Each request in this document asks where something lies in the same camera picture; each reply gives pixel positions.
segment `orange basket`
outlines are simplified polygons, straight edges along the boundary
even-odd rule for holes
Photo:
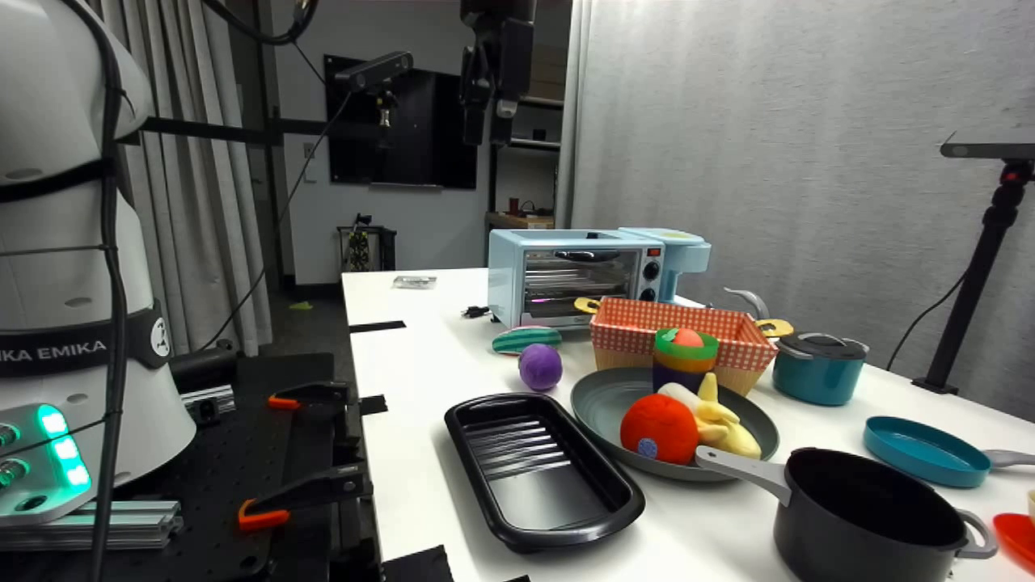
[[[592,318],[596,369],[648,369],[653,333],[688,328],[719,338],[719,384],[746,395],[775,359],[775,347],[741,309],[694,309],[626,297],[600,297]]]

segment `black cable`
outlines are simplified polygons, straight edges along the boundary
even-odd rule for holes
[[[102,31],[102,25],[80,7],[78,0],[63,0],[70,14],[84,19],[92,37],[102,74],[102,115],[99,115],[99,162],[117,162],[117,124],[122,106],[122,79],[117,53]],[[127,398],[127,359],[129,359],[129,333],[127,333],[127,284],[119,268],[119,241],[117,241],[117,208],[119,192],[117,177],[99,177],[99,246],[108,277],[108,347],[105,347],[105,392],[102,392],[102,445],[99,445],[99,482],[95,482],[95,518],[89,529],[89,578],[102,578],[102,553],[108,529],[108,502],[112,502],[112,476],[119,458],[119,431],[122,431],[122,398]]]
[[[309,62],[309,55],[305,55],[305,47],[298,45],[298,42],[291,42],[294,45],[294,53],[301,55],[301,62],[312,70],[312,79],[320,79],[320,85],[324,85],[324,74],[320,74],[320,69]]]
[[[204,7],[214,9],[218,19],[225,19],[232,30],[239,30],[243,37],[250,37],[250,39],[256,39],[263,45],[291,45],[309,30],[320,0],[298,0],[294,3],[294,21],[282,37],[265,37],[265,31],[253,30],[250,21],[236,19],[218,0],[204,0]]]
[[[309,155],[305,157],[301,170],[294,173],[294,185],[291,185],[291,192],[286,192],[286,200],[282,203],[282,209],[279,209],[279,217],[275,217],[279,228],[283,228],[286,208],[291,208],[291,200],[298,197],[298,189],[301,189],[309,162],[318,157],[320,144],[327,143],[333,124],[344,113],[344,103],[349,103],[349,100],[353,100],[353,94],[344,94],[343,103],[333,111],[327,130],[324,130],[320,138],[312,143],[312,150],[309,150]],[[198,352],[204,352],[204,348],[209,348],[209,347],[218,342],[218,336],[225,333],[225,328],[230,328],[230,322],[236,321],[236,315],[253,301],[253,295],[259,292],[263,282],[265,282],[265,268],[259,268],[259,274],[253,277],[250,292],[232,305],[230,318],[217,328],[217,333],[214,333]]]
[[[962,272],[932,308],[924,308],[924,309],[906,328],[898,347],[891,348],[891,355],[886,359],[881,369],[891,369],[891,364],[896,364],[896,359],[898,359],[906,338],[913,336],[913,329],[914,329],[932,309],[936,309],[936,308],[968,282],[968,272]]]
[[[74,428],[74,431],[63,431],[63,432],[59,432],[59,436],[45,436],[45,440],[26,442],[26,445],[20,445],[20,448],[5,448],[0,458],[26,457],[26,453],[40,448],[40,445],[47,445],[47,442],[54,442],[54,440],[88,432],[88,431],[92,431],[92,428],[99,428],[99,424],[105,424],[105,415],[95,417],[95,420],[89,420],[89,424],[80,424],[80,428]]]

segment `teal pot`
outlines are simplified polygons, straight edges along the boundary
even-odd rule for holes
[[[845,408],[868,355],[866,342],[831,333],[795,333],[775,348],[775,392],[818,408]]]

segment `white robot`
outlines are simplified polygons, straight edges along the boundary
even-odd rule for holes
[[[47,523],[95,494],[112,301],[89,173],[102,57],[88,19],[66,0],[0,0],[0,529]],[[127,47],[105,42],[127,135],[153,113],[153,94]],[[122,197],[117,248],[129,361],[112,482],[127,486],[175,458],[195,420],[165,364],[140,217]]]

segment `cooking pot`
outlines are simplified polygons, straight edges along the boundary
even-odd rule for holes
[[[795,448],[785,467],[774,467],[699,445],[694,467],[780,497],[775,550],[806,582],[940,582],[954,560],[1000,550],[976,514],[954,510],[929,486],[862,457]]]
[[[775,392],[818,408],[845,408],[868,347],[851,336],[795,333],[775,342]]]

